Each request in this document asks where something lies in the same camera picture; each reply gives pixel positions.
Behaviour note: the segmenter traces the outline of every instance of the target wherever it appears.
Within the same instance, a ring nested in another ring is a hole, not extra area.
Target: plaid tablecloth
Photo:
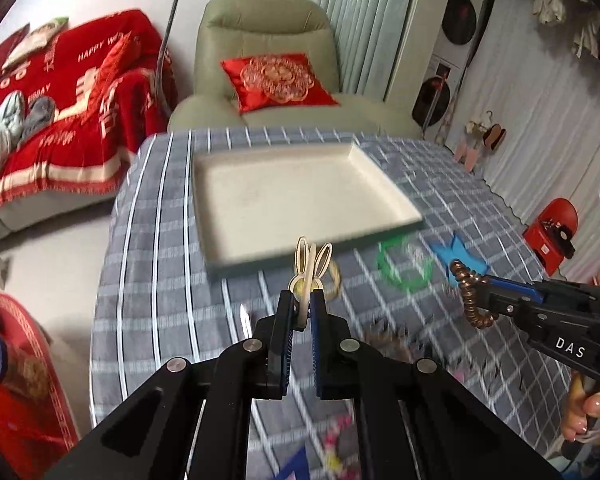
[[[542,269],[486,184],[467,174],[448,151],[420,140],[344,134],[316,129],[231,128],[158,135],[138,152],[116,199],[110,225],[91,345],[91,415],[101,421],[157,368],[174,356],[197,362],[216,357],[244,338],[239,311],[252,323],[273,313],[280,290],[293,276],[289,266],[209,282],[198,243],[192,200],[191,162],[196,152],[242,150],[269,144],[356,142],[423,213],[426,225],[410,250],[391,253],[398,270],[418,269],[433,256],[429,243],[448,244],[458,232],[467,248],[504,278],[537,280]],[[338,254],[343,279],[339,298],[328,304],[349,321],[354,336],[385,318],[425,338],[450,362],[475,364],[465,386],[538,452],[559,432],[560,401],[568,370],[529,348],[509,319],[489,330],[473,329],[462,317],[435,260],[430,285],[414,294],[385,282],[376,267],[378,245]],[[312,377],[311,334],[294,335],[288,395],[254,402],[248,478],[271,478],[303,444],[312,478],[323,469],[322,438],[330,418],[348,402],[321,402]],[[340,438],[345,462],[357,460],[355,430]]]

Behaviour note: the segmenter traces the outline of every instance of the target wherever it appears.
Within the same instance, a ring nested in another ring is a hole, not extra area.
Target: floor
[[[54,365],[78,432],[91,429],[89,351],[112,202],[68,213],[0,240],[5,292],[54,340]]]

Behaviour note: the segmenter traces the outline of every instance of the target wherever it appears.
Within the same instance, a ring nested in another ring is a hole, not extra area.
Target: washing machine door
[[[431,126],[432,124],[436,124],[445,115],[446,109],[451,101],[451,91],[449,90],[449,85],[439,75],[425,79],[420,87],[420,92],[418,93],[418,98],[413,106],[411,116],[421,127],[424,126],[424,123],[427,120],[427,114],[429,113],[436,91],[440,88],[440,85],[442,85],[440,97],[433,109],[431,120],[428,124],[428,126]]]
[[[448,0],[445,16],[442,18],[442,30],[453,44],[464,45],[475,34],[477,19],[471,0]]]

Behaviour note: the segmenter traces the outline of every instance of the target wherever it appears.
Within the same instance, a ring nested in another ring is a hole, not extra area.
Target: screw
[[[257,352],[262,348],[262,341],[259,339],[247,339],[247,341],[242,343],[242,348],[247,352]]]
[[[187,367],[187,362],[182,357],[174,357],[167,361],[167,370],[170,372],[181,372]]]
[[[433,372],[436,371],[436,369],[438,368],[438,365],[435,364],[435,362],[433,362],[431,359],[420,359],[416,363],[416,367],[423,374],[432,374]]]
[[[340,348],[343,352],[355,352],[360,348],[360,343],[355,339],[343,339],[340,342]]]

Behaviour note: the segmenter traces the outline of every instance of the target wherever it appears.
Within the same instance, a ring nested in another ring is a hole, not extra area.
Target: tray
[[[422,215],[354,142],[195,155],[197,228],[209,275],[288,259],[298,238],[334,251],[417,228]]]

